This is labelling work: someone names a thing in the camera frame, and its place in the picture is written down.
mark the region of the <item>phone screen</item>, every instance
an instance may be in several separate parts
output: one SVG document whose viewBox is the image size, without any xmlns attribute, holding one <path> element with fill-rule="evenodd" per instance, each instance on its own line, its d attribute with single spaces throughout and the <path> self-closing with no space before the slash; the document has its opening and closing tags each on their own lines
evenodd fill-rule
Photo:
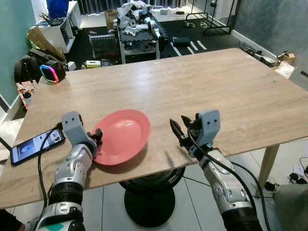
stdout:
<svg viewBox="0 0 308 231">
<path fill-rule="evenodd" d="M 36 155 L 40 151 L 40 147 L 45 139 L 45 137 L 50 132 L 46 131 L 43 134 L 40 134 L 28 141 L 25 141 L 15 147 L 11 150 L 11 160 L 13 163 L 20 162 L 21 160 L 24 160 L 25 158 L 28 158 L 30 156 Z M 63 141 L 63 134 L 60 130 L 53 131 L 47 140 L 45 141 L 45 144 L 43 146 L 43 150 L 48 149 L 51 146 L 54 146 L 55 144 Z"/>
</svg>

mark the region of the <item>black backpack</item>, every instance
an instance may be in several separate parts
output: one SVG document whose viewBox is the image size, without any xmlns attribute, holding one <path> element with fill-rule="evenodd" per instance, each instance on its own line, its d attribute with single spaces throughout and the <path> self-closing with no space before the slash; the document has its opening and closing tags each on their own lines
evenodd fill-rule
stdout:
<svg viewBox="0 0 308 231">
<path fill-rule="evenodd" d="M 55 55 L 47 54 L 47 51 L 32 48 L 21 60 L 15 62 L 14 79 L 16 83 L 33 81 L 39 83 L 42 76 L 40 66 L 49 60 L 59 61 L 64 69 L 66 67 L 65 61 Z"/>
</svg>

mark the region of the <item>fan base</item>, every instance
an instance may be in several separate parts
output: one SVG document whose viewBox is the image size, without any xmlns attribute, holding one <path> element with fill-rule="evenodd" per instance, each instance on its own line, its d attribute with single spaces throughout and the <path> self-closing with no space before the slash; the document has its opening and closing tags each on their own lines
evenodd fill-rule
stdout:
<svg viewBox="0 0 308 231">
<path fill-rule="evenodd" d="M 135 223 L 143 227 L 157 227 L 172 215 L 175 195 L 173 189 L 155 195 L 137 195 L 126 190 L 124 204 Z"/>
</svg>

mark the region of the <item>wooden table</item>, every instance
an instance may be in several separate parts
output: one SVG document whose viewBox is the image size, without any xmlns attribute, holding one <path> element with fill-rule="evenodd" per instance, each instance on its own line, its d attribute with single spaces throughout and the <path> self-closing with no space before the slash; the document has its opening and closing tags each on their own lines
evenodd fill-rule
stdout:
<svg viewBox="0 0 308 231">
<path fill-rule="evenodd" d="M 214 146 L 225 156 L 266 148 L 262 186 L 280 143 L 308 136 L 308 93 L 239 49 L 228 49 L 141 63 L 67 72 L 54 85 L 41 80 L 15 144 L 51 129 L 61 116 L 77 110 L 86 131 L 108 114 L 135 108 L 147 114 L 151 135 L 146 148 L 115 167 L 93 165 L 85 189 L 195 163 L 179 147 L 169 119 L 194 118 L 217 108 L 221 130 Z M 46 190 L 71 149 L 64 145 L 42 156 Z M 42 199 L 37 158 L 5 166 L 0 207 Z"/>
</svg>

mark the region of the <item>table leg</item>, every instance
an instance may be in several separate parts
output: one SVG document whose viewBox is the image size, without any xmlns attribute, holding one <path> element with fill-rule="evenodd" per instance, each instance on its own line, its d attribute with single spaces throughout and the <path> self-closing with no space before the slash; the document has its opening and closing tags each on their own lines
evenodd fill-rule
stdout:
<svg viewBox="0 0 308 231">
<path fill-rule="evenodd" d="M 120 43 L 120 51 L 121 51 L 122 64 L 126 64 L 124 44 L 121 41 L 119 41 L 119 43 Z"/>
<path fill-rule="evenodd" d="M 273 167 L 278 149 L 279 149 L 280 144 L 276 144 L 273 146 L 269 146 L 265 149 L 263 160 L 262 160 L 262 165 L 261 165 L 261 170 L 259 174 L 259 183 L 261 186 L 261 189 L 264 188 L 264 185 L 269 178 L 271 168 Z M 260 192 L 258 188 L 256 189 L 255 196 L 260 196 Z"/>
<path fill-rule="evenodd" d="M 158 40 L 156 40 L 156 59 L 160 59 Z"/>
</svg>

